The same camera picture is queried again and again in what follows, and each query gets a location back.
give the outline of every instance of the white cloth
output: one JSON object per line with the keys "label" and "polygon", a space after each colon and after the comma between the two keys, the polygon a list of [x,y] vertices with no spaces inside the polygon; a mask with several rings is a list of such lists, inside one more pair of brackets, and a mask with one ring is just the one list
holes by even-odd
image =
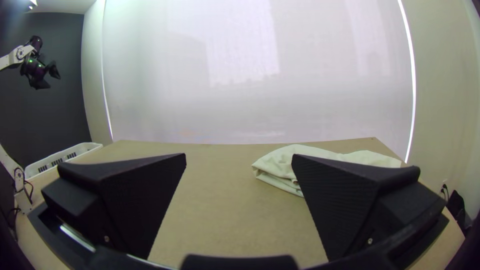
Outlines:
{"label": "white cloth", "polygon": [[292,169],[292,156],[294,154],[377,167],[399,168],[402,165],[402,162],[396,158],[368,150],[341,154],[316,147],[292,144],[274,150],[255,161],[251,165],[253,174],[265,183],[303,197],[304,195]]}

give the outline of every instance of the white plastic basket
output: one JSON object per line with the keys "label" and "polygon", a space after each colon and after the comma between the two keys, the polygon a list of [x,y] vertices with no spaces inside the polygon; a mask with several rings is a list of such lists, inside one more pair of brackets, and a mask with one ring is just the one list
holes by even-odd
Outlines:
{"label": "white plastic basket", "polygon": [[42,160],[28,165],[25,168],[25,179],[28,181],[32,177],[38,176],[55,168],[62,162],[74,160],[87,152],[96,151],[102,147],[104,146],[100,143],[83,142],[63,151],[51,154]]}

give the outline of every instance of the black cable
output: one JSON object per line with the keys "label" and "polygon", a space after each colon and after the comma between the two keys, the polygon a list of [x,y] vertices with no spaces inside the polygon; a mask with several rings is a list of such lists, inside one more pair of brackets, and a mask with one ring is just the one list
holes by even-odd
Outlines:
{"label": "black cable", "polygon": [[446,184],[443,184],[442,188],[444,188],[446,190],[446,198],[447,198],[447,202],[450,201],[450,192],[449,192],[449,188],[447,187]]}
{"label": "black cable", "polygon": [[[13,214],[13,225],[9,223],[9,216],[10,216],[10,213],[12,211],[15,211],[15,213]],[[15,226],[15,221],[17,220],[17,214],[20,211],[21,211],[20,208],[15,207],[15,208],[10,209],[10,211],[8,211],[8,213],[6,214],[6,223],[10,227],[10,229],[13,231],[13,238],[15,238],[15,241],[17,241],[17,242],[19,241],[19,237],[17,235],[17,228]]]}
{"label": "black cable", "polygon": [[446,200],[447,200],[447,196],[445,195],[445,191],[444,191],[443,188],[440,190],[440,193],[443,194],[443,199],[446,201]]}
{"label": "black cable", "polygon": [[23,188],[25,189],[25,193],[26,193],[26,195],[27,195],[27,197],[28,197],[28,200],[30,201],[31,204],[33,204],[33,202],[32,202],[32,195],[34,194],[34,185],[32,185],[32,184],[31,184],[29,181],[27,181],[27,180],[23,180],[23,184],[24,184],[24,185],[25,185],[25,184],[29,184],[29,185],[30,185],[30,187],[31,187],[30,194],[28,194],[27,189],[26,189],[25,187],[23,187]]}

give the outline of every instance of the black camera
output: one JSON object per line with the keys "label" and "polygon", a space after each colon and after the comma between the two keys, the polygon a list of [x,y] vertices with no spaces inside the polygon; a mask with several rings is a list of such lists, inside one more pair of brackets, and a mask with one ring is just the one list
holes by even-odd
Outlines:
{"label": "black camera", "polygon": [[44,80],[45,75],[48,73],[51,77],[60,80],[60,74],[57,69],[57,63],[51,61],[49,64],[45,64],[45,55],[40,54],[43,42],[39,36],[32,36],[27,44],[35,48],[26,58],[20,67],[20,75],[25,75],[28,78],[30,86],[38,89],[50,88],[50,84]]}

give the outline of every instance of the white wall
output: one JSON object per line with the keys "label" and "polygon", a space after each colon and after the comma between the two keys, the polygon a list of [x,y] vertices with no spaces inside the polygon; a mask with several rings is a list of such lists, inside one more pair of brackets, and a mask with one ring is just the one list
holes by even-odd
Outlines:
{"label": "white wall", "polygon": [[[472,0],[463,0],[463,2],[473,30],[476,60],[477,63],[480,63],[480,17]],[[475,138],[471,148],[470,161],[466,168],[465,176],[458,186],[458,193],[463,196],[465,201],[466,212],[472,218],[475,218],[480,210],[480,110],[477,112],[477,115]]]}
{"label": "white wall", "polygon": [[86,119],[93,142],[112,143],[102,71],[102,29],[105,0],[97,0],[85,13],[81,39],[81,84]]}
{"label": "white wall", "polygon": [[416,66],[416,117],[408,163],[436,191],[456,189],[477,129],[479,70],[463,1],[403,0]]}
{"label": "white wall", "polygon": [[103,42],[115,141],[375,136],[406,156],[413,91],[397,0],[108,0]]}

